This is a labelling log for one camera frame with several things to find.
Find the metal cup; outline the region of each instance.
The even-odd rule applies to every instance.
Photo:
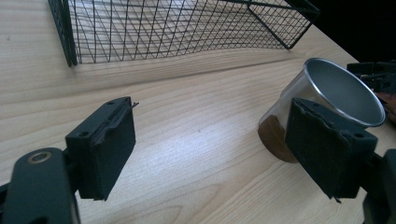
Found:
[[[282,91],[279,99],[260,119],[260,138],[273,154],[278,150],[279,144],[286,147],[285,144],[280,143],[280,140],[279,144],[271,144],[271,141],[275,138],[283,141],[284,136],[276,136],[276,134],[282,134],[287,128],[293,97],[322,104],[364,128],[380,126],[386,118],[379,100],[357,77],[335,63],[312,58],[305,62],[303,71]],[[273,116],[277,118],[281,127],[264,123]],[[275,129],[283,129],[283,131],[277,132]]]

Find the black plastic part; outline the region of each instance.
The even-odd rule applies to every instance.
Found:
[[[292,99],[286,144],[329,198],[355,198],[377,138],[315,102]]]
[[[82,199],[106,200],[131,155],[134,119],[131,98],[112,100],[66,136],[67,153],[76,162]]]
[[[396,149],[390,149],[385,153],[381,161],[381,174],[390,208],[388,223],[396,223]]]
[[[61,39],[67,65],[77,65],[76,44],[73,37],[68,0],[48,0],[50,11]]]
[[[77,162],[70,158],[69,149],[64,150],[64,163],[69,175],[70,189],[76,192],[83,182],[82,172]]]
[[[0,223],[2,223],[4,209],[6,206],[7,189],[8,189],[8,184],[0,186]]]
[[[375,92],[396,92],[396,61],[349,63],[346,69]]]
[[[79,223],[64,154],[42,148],[19,158],[7,186],[2,224]]]
[[[381,184],[381,161],[382,157],[374,153],[373,157],[360,168],[358,177],[360,186],[370,194],[372,200],[376,200],[378,203],[386,203],[387,196],[384,185]]]
[[[363,201],[364,224],[386,224],[389,219],[389,207],[379,203],[370,194]]]

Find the dark object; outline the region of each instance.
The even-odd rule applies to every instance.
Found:
[[[52,12],[57,11],[52,14],[64,50],[75,51],[65,53],[74,65],[210,49],[291,49],[318,16],[306,0],[49,0],[49,4]]]
[[[107,199],[134,149],[134,106],[129,97],[108,102],[66,136],[65,151],[21,157],[0,188],[0,222],[79,223],[76,190],[81,198]]]
[[[381,158],[377,138],[326,107],[294,98],[285,141],[294,156],[330,198],[355,198],[367,191],[365,223],[396,220],[396,149]]]
[[[349,63],[346,69],[375,92],[396,92],[396,61]]]

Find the wire mesh cage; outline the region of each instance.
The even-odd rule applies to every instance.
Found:
[[[305,0],[49,0],[69,65],[210,49],[291,49],[318,16]]]

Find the wooden table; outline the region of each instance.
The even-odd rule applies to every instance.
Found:
[[[67,67],[46,0],[0,2],[0,185],[14,162],[64,137],[97,107],[131,96],[136,146],[106,202],[82,223],[362,223],[364,190],[329,200],[300,164],[269,153],[263,113],[308,58],[356,62],[316,27],[292,50],[232,49]],[[388,121],[369,129],[394,147]]]

